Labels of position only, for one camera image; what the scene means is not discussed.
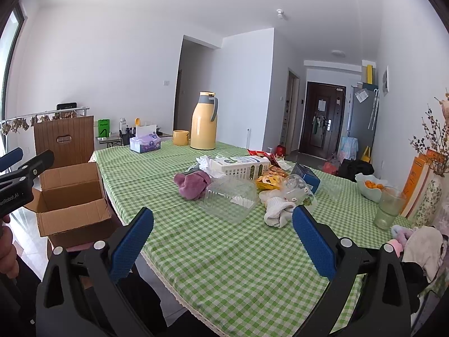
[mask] doorway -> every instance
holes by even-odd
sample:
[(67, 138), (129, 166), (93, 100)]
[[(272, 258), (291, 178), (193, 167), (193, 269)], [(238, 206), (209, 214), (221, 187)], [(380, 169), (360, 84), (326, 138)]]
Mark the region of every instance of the doorway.
[(285, 96), (284, 117), (282, 118), (280, 145), (286, 148), (286, 154), (291, 152), (293, 131), (295, 130), (296, 113), (299, 98), (299, 78), (292, 71), (288, 71), (287, 92)]
[(190, 131), (199, 93), (212, 91), (210, 77), (213, 51), (212, 48), (183, 39), (175, 91), (173, 130)]
[(326, 159), (337, 150), (345, 96), (345, 86), (307, 82), (301, 153)]

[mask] refrigerator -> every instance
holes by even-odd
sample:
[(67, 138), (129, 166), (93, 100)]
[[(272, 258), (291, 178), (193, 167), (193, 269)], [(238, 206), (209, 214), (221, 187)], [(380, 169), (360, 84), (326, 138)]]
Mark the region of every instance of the refrigerator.
[[(362, 88), (353, 87), (352, 89), (351, 110), (347, 122), (347, 136), (357, 138), (358, 140), (358, 160), (363, 155), (363, 151), (367, 146), (369, 146), (371, 150), (373, 148), (377, 111), (379, 109), (379, 91), (374, 91), (377, 88), (376, 85), (364, 83)], [(357, 95), (364, 90), (368, 94), (368, 97), (360, 102)]]

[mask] yellow mug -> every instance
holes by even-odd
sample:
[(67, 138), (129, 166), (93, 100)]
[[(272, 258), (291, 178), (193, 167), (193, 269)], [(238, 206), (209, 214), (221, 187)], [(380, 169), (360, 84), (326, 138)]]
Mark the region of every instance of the yellow mug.
[(174, 130), (173, 131), (173, 144), (174, 145), (188, 145), (189, 144), (189, 132), (187, 130)]

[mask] window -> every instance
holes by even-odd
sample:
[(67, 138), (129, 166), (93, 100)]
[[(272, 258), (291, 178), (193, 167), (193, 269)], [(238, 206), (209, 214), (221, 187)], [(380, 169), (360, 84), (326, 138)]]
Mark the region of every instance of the window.
[[(19, 5), (14, 7), (10, 18), (6, 22), (6, 26), (0, 37), (0, 120), (5, 118), (5, 99), (6, 86), (8, 85), (8, 76), (10, 73), (11, 60), (13, 59), (13, 52), (16, 46), (17, 38), (19, 37), (20, 29), (24, 22), (22, 11)], [(6, 138), (1, 135), (0, 141), (0, 156), (5, 154)]]

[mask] ceiling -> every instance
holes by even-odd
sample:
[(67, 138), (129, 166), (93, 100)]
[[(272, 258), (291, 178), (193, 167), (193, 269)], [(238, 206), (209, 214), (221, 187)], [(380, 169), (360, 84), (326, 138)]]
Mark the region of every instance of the ceiling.
[[(41, 0), (45, 5), (93, 4), (143, 9), (186, 20), (221, 36), (274, 27), (307, 60), (360, 65), (376, 60), (381, 8), (377, 0)], [(286, 19), (277, 17), (283, 9)], [(335, 57), (341, 50), (346, 57)]]

